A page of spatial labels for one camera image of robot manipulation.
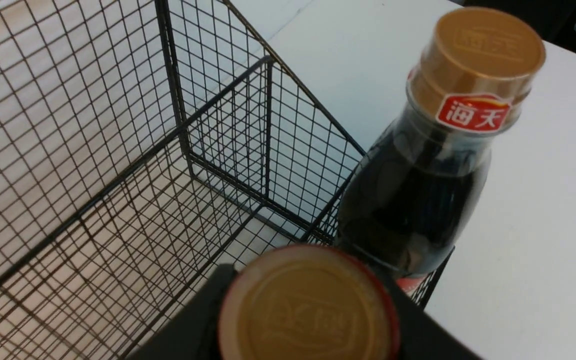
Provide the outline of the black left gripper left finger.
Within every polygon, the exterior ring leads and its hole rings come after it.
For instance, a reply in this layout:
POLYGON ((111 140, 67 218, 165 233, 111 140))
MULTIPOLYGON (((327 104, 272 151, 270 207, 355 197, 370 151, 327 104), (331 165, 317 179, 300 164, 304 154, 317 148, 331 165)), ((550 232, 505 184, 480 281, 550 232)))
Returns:
POLYGON ((226 292, 238 275, 233 264, 220 264, 198 293, 130 360, 220 360, 218 318, 226 292))

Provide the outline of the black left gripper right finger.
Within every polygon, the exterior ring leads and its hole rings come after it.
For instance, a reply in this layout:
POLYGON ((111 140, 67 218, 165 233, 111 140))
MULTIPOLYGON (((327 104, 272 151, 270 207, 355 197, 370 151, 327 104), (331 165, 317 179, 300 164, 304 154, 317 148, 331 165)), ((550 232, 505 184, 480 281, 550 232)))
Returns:
POLYGON ((370 265, 364 268, 379 283, 386 309, 393 318, 394 360, 481 359, 416 305, 384 271, 370 265))

